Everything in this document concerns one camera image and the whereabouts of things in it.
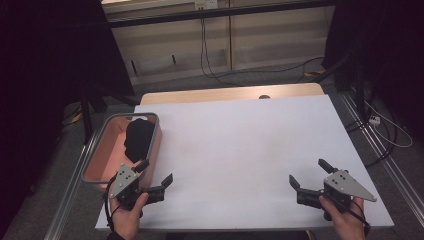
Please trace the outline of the white table mat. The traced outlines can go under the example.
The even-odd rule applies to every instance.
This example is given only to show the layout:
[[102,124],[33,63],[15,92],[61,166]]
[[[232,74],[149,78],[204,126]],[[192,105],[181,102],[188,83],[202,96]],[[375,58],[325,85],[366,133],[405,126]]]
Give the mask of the white table mat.
[[145,207],[144,231],[265,231],[328,226],[300,205],[289,179],[318,190],[321,159],[376,190],[326,95],[141,105],[158,115],[162,140],[152,178],[173,182]]

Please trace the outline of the aluminium floor rail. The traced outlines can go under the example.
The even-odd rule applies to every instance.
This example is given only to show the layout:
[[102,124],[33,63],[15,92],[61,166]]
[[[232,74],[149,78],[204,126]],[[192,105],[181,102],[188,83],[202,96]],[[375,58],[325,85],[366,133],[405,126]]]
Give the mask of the aluminium floor rail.
[[60,240],[62,232],[65,228],[68,216],[71,212],[73,202],[77,195],[77,190],[80,185],[81,176],[86,164],[86,157],[90,151],[92,145],[92,137],[86,138],[83,143],[83,148],[79,155],[77,164],[73,173],[71,175],[71,179],[68,182],[66,187],[66,191],[61,198],[58,209],[56,210],[53,219],[49,225],[46,235],[44,236],[44,240]]
[[340,98],[351,117],[347,124],[348,132],[361,134],[376,154],[365,161],[365,167],[368,170],[381,167],[387,172],[402,199],[424,228],[424,168],[418,166],[421,144],[411,137],[385,106],[364,102],[370,116],[380,117],[380,124],[373,126],[369,123],[370,117],[360,118],[352,93],[344,93]]

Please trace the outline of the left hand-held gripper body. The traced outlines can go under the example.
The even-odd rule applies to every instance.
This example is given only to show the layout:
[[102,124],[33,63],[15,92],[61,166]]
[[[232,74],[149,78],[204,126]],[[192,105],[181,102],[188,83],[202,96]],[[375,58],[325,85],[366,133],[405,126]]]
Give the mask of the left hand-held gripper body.
[[117,199],[123,209],[132,210],[135,206],[137,199],[143,194],[148,194],[146,204],[157,203],[164,200],[165,196],[165,181],[162,181],[160,186],[155,187],[141,187],[140,175],[122,164],[115,175],[111,193],[111,199]]

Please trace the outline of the pink storage basket grey rim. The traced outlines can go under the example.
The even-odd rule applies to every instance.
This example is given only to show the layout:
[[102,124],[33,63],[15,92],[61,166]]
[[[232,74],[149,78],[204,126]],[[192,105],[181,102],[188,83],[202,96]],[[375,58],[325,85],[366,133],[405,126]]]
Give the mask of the pink storage basket grey rim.
[[156,160],[158,157],[162,130],[159,117],[155,113],[121,113],[109,117],[96,135],[86,157],[82,179],[104,191],[106,184],[118,171],[122,164],[130,168],[141,161],[132,163],[125,155],[126,129],[128,124],[138,118],[147,120],[155,125],[147,158],[149,166],[141,172],[140,186],[149,187],[152,182]]

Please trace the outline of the black horizontal bar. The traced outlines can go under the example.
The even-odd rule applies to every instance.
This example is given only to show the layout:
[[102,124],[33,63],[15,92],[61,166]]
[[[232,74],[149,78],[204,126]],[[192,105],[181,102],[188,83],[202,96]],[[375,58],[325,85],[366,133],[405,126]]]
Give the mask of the black horizontal bar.
[[128,17],[109,20],[110,28],[122,28],[139,25],[151,25],[159,23],[180,22],[197,19],[209,19],[217,17],[259,14],[277,11],[303,10],[318,7],[335,6],[339,0],[294,0],[284,3],[260,4],[241,7],[228,7],[212,10],[197,10],[181,13],[162,14],[146,17]]

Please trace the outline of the black curtain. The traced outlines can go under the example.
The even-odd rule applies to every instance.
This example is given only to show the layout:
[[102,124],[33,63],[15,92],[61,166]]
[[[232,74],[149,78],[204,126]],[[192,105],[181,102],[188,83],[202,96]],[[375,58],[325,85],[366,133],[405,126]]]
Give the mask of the black curtain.
[[0,235],[45,167],[64,108],[132,92],[102,0],[0,0]]
[[323,66],[345,56],[336,87],[348,88],[362,66],[375,94],[424,141],[424,0],[338,0]]

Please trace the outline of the person's left hand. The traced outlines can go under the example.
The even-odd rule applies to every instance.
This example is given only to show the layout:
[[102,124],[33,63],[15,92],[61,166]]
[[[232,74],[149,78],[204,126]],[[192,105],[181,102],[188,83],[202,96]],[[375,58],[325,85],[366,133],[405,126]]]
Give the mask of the person's left hand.
[[118,233],[125,240],[136,240],[139,230],[141,211],[146,204],[147,199],[147,193],[141,194],[133,209],[130,211],[119,208],[119,201],[117,199],[111,199],[110,208],[114,210],[114,214],[112,216],[114,230],[112,232]]

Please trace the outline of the black metal stand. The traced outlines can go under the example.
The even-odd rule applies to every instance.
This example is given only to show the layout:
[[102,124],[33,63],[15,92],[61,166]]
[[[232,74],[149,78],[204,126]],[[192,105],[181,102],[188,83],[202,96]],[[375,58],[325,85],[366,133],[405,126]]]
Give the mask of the black metal stand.
[[80,88],[80,105],[85,131],[84,143],[87,144],[93,136],[93,127],[90,116],[90,104],[93,103],[93,109],[99,109],[101,112],[107,110],[106,102],[103,96],[110,96],[113,99],[129,106],[136,106],[137,102],[124,95],[113,92],[110,89],[96,84],[84,84]]
[[314,83],[321,83],[328,77],[334,78],[337,90],[354,89],[356,111],[361,119],[366,117],[364,103],[364,76],[363,66],[353,53],[345,54],[339,61],[313,79]]

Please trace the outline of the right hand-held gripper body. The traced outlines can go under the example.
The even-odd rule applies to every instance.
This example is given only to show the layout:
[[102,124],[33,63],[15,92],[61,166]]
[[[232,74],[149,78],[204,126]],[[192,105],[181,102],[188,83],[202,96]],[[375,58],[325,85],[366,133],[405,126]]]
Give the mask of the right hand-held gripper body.
[[296,183],[297,203],[317,209],[322,209],[319,197],[324,196],[331,200],[340,212],[350,208],[354,197],[376,202],[377,198],[353,178],[347,170],[338,170],[323,180],[320,190],[305,189]]

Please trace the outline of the beige wooden shelf unit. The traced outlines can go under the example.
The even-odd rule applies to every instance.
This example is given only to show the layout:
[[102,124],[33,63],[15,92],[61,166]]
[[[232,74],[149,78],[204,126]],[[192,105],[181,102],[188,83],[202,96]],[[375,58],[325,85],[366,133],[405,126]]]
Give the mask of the beige wooden shelf unit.
[[[108,20],[293,0],[101,0]],[[134,85],[297,63],[324,55],[335,8],[115,28]]]

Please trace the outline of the black cloth garment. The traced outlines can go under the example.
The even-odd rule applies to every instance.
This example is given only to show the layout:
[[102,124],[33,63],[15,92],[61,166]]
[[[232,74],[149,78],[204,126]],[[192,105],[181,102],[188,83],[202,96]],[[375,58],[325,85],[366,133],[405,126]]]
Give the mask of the black cloth garment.
[[147,120],[138,118],[128,124],[126,129],[125,155],[136,163],[147,158],[155,125]]

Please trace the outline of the person's right hand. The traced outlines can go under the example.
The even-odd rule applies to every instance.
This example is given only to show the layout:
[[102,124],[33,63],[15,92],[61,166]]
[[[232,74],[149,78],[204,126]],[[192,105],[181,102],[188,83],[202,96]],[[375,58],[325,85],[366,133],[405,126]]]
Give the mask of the person's right hand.
[[333,202],[319,197],[322,207],[329,213],[340,240],[365,240],[364,224],[349,212],[341,213]]

